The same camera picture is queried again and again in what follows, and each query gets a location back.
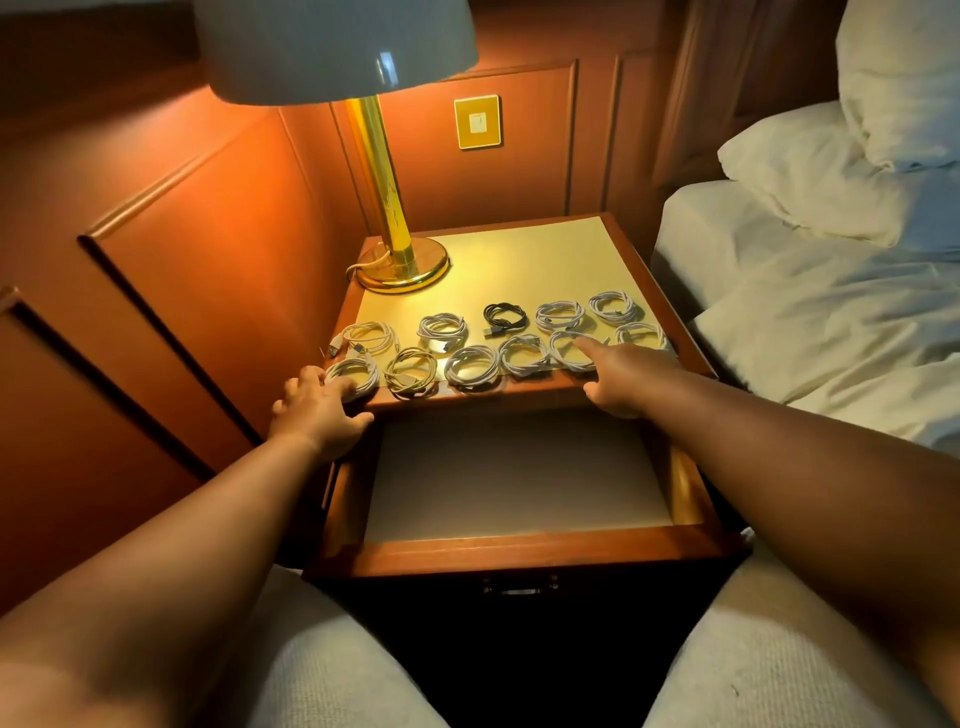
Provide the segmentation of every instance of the white bedding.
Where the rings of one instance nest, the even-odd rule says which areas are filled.
[[[792,231],[735,182],[669,205],[692,327],[751,391],[960,456],[960,259]]]
[[[676,278],[699,312],[720,301],[757,265],[806,235],[791,230],[739,182],[691,184],[663,206],[653,273],[674,298]]]

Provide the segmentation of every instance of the leg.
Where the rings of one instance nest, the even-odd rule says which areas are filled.
[[[446,728],[403,668],[353,618],[274,567],[197,725]]]
[[[925,687],[762,545],[687,638],[647,728],[948,728]]]

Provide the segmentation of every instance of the light switch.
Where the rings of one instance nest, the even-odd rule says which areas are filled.
[[[474,96],[454,99],[457,141],[461,149],[496,147],[503,142],[500,133],[500,97]]]
[[[487,114],[484,112],[470,115],[470,133],[481,133],[487,130]]]

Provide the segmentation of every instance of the nightstand drawer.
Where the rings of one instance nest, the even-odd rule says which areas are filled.
[[[368,433],[336,469],[307,578],[726,556],[690,459],[598,410],[432,413]]]

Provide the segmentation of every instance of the white lamp shade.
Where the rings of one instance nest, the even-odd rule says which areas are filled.
[[[194,0],[213,91],[283,106],[428,84],[477,63],[467,0]]]

